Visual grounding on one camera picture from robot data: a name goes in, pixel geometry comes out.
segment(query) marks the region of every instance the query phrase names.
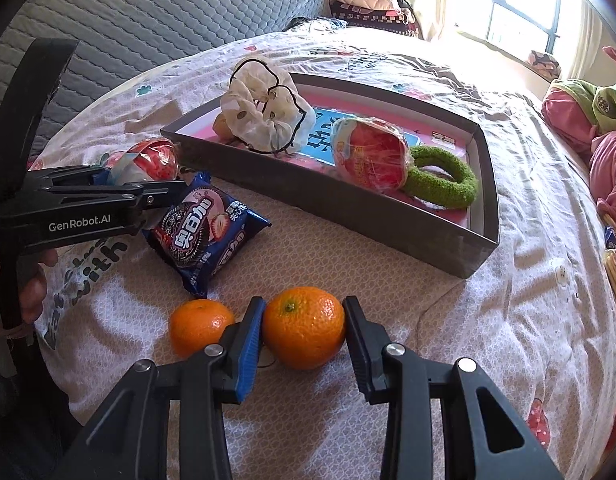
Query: bed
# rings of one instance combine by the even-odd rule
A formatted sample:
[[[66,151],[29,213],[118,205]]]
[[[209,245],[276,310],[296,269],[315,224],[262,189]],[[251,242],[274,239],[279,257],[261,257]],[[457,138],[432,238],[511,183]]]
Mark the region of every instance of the bed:
[[[355,294],[369,319],[425,358],[475,358],[567,480],[590,478],[616,410],[616,304],[585,166],[550,132],[520,82],[473,84],[470,62],[413,38],[316,28],[235,41],[138,75],[73,118],[34,168],[95,164],[104,153],[159,136],[162,126],[221,95],[232,67],[252,53],[291,72],[402,92],[478,122],[494,165],[501,239],[470,279],[216,181],[273,227],[214,278],[210,297],[242,314],[252,295],[271,298],[288,286]],[[94,269],[102,254],[108,260]],[[188,295],[143,237],[66,248],[47,276],[51,294],[35,327],[48,370],[82,424],[134,361],[175,360],[168,314]],[[178,476],[177,412],[173,405],[171,479]],[[313,372],[265,368],[248,401],[225,410],[234,477],[377,478],[385,417],[358,394],[345,348]],[[434,446],[440,479],[440,432]]]

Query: pink fabric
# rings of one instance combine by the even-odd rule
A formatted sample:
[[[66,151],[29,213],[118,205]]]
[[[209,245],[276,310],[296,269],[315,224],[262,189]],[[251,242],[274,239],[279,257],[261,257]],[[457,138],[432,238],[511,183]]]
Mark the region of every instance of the pink fabric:
[[[590,143],[597,135],[578,102],[559,88],[550,88],[542,104],[544,120],[588,164],[592,152]]]
[[[616,222],[616,132],[595,139],[590,161],[590,192],[600,214]]]

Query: orange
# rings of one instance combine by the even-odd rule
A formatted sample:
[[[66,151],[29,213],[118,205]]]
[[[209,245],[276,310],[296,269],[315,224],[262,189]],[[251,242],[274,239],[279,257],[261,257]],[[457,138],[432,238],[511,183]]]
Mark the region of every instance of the orange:
[[[264,343],[286,366],[311,370],[326,364],[344,342],[344,308],[313,286],[289,288],[268,303]]]
[[[172,349],[186,359],[207,345],[219,343],[224,329],[233,323],[232,312],[218,301],[188,301],[170,314],[168,334]]]

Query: plastic-wrapped red fruit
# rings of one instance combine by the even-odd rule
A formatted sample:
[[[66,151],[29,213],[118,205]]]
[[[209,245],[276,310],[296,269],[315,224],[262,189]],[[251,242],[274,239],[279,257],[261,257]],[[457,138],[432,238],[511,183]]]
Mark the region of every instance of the plastic-wrapped red fruit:
[[[121,155],[112,153],[106,166],[112,168],[108,184],[117,186],[128,182],[173,180],[179,171],[175,145],[163,137],[143,140]]]
[[[393,124],[377,118],[342,118],[332,125],[330,146],[339,174],[347,181],[379,192],[406,182],[412,157]]]

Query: finger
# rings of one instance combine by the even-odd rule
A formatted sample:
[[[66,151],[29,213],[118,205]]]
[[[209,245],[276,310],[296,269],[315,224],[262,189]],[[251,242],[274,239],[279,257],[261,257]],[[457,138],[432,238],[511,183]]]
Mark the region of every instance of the finger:
[[[57,251],[54,249],[48,249],[47,251],[41,253],[39,263],[42,263],[47,267],[54,267],[56,266],[58,260],[59,256],[57,255]]]
[[[27,309],[27,310],[22,310],[21,311],[21,319],[23,320],[24,323],[27,323],[28,325],[32,325],[37,319],[39,319],[39,316],[41,316],[41,313],[44,310],[44,305],[39,303],[36,304],[33,308]]]
[[[44,271],[39,267],[38,273],[32,278],[19,293],[21,313],[33,310],[39,303],[44,301],[48,292],[48,283]]]

